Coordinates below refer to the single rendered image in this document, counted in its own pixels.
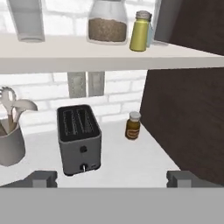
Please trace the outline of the yellow-green shaker bottle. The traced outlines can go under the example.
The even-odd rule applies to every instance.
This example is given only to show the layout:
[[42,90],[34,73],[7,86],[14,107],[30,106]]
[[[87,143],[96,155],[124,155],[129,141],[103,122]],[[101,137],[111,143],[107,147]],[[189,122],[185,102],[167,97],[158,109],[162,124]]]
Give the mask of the yellow-green shaker bottle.
[[147,10],[139,10],[136,13],[136,21],[133,25],[129,49],[134,52],[144,52],[149,30],[151,14]]

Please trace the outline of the glass jar with brown grains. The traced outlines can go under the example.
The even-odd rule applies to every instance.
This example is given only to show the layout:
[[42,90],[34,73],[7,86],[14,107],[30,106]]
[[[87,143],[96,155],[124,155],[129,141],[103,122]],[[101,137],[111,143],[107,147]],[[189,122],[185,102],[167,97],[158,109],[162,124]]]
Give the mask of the glass jar with brown grains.
[[87,39],[104,45],[127,43],[128,18],[123,0],[94,0],[87,21]]

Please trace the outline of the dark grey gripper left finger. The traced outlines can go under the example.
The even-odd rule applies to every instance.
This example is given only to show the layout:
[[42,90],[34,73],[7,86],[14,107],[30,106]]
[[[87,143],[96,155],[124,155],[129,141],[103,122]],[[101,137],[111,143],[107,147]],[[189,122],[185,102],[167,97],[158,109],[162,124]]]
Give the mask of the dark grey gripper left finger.
[[24,179],[3,185],[9,188],[54,188],[58,187],[56,171],[34,171]]

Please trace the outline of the pale ladle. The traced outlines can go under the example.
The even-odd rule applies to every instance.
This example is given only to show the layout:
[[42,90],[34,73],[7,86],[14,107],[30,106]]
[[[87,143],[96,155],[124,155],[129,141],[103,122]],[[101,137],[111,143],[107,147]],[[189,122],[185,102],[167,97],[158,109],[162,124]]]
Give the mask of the pale ladle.
[[37,111],[38,110],[38,106],[33,101],[30,101],[30,100],[27,100],[27,99],[16,100],[13,104],[13,107],[16,110],[14,123],[18,123],[20,116],[26,110],[32,110],[32,111]]

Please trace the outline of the grey utensil pot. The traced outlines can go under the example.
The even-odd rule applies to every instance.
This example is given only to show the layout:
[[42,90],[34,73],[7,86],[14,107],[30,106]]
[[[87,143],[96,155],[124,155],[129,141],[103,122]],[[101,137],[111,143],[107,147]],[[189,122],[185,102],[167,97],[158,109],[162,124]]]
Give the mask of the grey utensil pot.
[[0,165],[11,166],[25,156],[25,140],[19,125],[8,135],[0,136]]

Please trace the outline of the pale slotted spoon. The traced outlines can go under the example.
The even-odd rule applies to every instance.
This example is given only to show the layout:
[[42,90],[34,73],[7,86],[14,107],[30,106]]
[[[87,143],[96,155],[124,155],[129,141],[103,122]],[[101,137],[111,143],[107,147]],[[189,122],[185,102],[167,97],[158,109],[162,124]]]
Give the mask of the pale slotted spoon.
[[15,91],[11,87],[1,87],[0,88],[0,102],[3,104],[6,109],[8,116],[9,132],[13,130],[13,104],[17,99]]

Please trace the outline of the grey two-slot toaster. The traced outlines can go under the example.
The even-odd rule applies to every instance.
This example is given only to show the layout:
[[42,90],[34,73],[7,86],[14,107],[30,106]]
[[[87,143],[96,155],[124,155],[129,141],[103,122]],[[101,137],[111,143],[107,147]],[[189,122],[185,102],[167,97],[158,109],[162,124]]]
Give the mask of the grey two-slot toaster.
[[57,127],[65,175],[73,176],[101,167],[102,132],[89,105],[57,108]]

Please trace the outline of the white wall shelf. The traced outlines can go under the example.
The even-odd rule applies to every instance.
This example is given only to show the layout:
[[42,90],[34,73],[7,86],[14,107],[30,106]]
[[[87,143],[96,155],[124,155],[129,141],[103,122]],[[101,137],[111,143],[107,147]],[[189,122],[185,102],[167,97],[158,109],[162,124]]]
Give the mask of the white wall shelf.
[[132,52],[128,45],[97,45],[75,36],[24,43],[14,34],[0,34],[0,74],[204,67],[224,67],[224,56],[177,45],[151,45],[145,52]]

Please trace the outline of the pale blue bottle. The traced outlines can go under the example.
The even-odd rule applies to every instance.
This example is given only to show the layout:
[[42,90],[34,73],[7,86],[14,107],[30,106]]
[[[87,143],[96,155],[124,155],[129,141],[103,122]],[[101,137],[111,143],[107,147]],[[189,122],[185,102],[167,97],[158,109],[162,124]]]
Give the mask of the pale blue bottle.
[[146,47],[147,48],[149,48],[150,45],[151,45],[152,37],[153,37],[153,27],[151,25],[151,22],[149,22],[148,34],[147,34],[147,41],[146,41]]

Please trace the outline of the tall grey canister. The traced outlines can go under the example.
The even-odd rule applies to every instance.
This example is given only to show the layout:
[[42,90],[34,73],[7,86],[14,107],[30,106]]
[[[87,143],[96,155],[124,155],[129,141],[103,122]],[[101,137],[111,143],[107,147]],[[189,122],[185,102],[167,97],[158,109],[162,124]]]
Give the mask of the tall grey canister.
[[45,41],[41,0],[6,0],[17,33],[25,43]]

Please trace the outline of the amber condiment bottle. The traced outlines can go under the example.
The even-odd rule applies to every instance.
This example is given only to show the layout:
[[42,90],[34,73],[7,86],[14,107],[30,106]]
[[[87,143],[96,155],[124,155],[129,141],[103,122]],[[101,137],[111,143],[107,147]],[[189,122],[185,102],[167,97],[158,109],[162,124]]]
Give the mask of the amber condiment bottle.
[[139,112],[131,111],[129,113],[129,119],[126,122],[126,130],[125,130],[125,136],[128,139],[135,140],[138,138],[141,126],[140,118],[141,115]]

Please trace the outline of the dark brown cabinet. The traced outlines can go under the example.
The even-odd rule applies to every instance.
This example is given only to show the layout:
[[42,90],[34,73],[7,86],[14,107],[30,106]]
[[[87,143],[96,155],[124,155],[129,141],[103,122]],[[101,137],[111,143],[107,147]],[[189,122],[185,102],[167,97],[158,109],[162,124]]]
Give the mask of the dark brown cabinet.
[[217,57],[150,69],[140,114],[179,169],[224,186],[224,0],[162,0],[154,39]]

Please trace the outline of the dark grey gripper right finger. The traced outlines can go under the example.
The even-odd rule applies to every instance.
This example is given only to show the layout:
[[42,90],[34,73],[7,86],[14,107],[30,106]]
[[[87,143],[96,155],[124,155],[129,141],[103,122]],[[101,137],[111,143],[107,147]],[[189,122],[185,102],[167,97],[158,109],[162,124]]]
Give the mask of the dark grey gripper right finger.
[[167,187],[183,187],[183,188],[194,188],[194,187],[221,187],[221,185],[214,184],[212,182],[200,179],[192,174],[190,171],[168,171],[166,173]]

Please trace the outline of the grey wall socket plate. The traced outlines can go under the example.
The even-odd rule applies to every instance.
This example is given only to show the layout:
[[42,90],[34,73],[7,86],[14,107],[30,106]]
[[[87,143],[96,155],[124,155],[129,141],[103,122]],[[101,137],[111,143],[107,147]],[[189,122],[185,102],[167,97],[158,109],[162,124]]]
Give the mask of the grey wall socket plate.
[[88,73],[88,95],[102,96],[104,95],[104,72],[89,72]]
[[86,73],[71,72],[67,74],[68,92],[70,98],[86,96]]

